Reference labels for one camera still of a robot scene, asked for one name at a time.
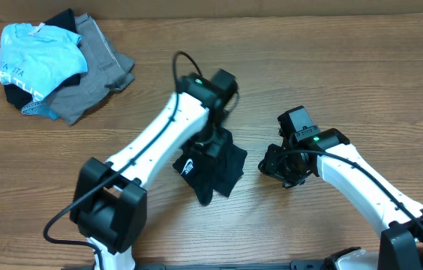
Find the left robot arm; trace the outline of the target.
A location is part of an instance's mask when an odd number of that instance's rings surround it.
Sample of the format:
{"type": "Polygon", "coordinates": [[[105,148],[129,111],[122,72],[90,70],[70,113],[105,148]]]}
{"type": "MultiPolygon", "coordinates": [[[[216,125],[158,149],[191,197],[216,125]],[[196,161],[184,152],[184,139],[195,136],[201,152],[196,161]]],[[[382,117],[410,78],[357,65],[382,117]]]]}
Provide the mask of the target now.
{"type": "Polygon", "coordinates": [[[89,159],[79,171],[70,219],[94,251],[94,269],[134,269],[131,248],[147,219],[147,192],[170,158],[182,150],[183,172],[198,161],[219,173],[233,149],[223,129],[236,78],[190,73],[148,127],[106,162],[89,159]]]}

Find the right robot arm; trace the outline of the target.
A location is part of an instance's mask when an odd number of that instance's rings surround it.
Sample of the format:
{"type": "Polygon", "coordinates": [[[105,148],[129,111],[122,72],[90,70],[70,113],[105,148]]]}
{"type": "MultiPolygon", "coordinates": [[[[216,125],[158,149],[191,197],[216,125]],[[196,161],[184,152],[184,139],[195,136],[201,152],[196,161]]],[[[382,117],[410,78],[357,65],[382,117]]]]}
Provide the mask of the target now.
{"type": "Polygon", "coordinates": [[[268,146],[259,171],[283,188],[302,185],[314,175],[340,191],[372,226],[379,250],[349,247],[315,269],[423,270],[423,204],[399,191],[359,154],[339,130],[321,131],[303,106],[279,115],[281,145],[268,146]]]}

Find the dark navy t-shirt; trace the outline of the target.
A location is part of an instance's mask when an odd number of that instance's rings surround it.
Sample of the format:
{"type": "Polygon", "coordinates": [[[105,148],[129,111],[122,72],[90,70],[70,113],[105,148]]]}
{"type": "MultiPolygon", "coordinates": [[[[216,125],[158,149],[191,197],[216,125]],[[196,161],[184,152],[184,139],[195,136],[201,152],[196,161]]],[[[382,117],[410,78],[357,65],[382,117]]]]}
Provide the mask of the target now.
{"type": "Polygon", "coordinates": [[[207,157],[198,150],[185,148],[172,167],[193,189],[199,203],[207,206],[213,191],[229,197],[238,180],[243,176],[243,167],[248,153],[233,143],[232,133],[219,129],[224,145],[217,157],[207,157]]]}

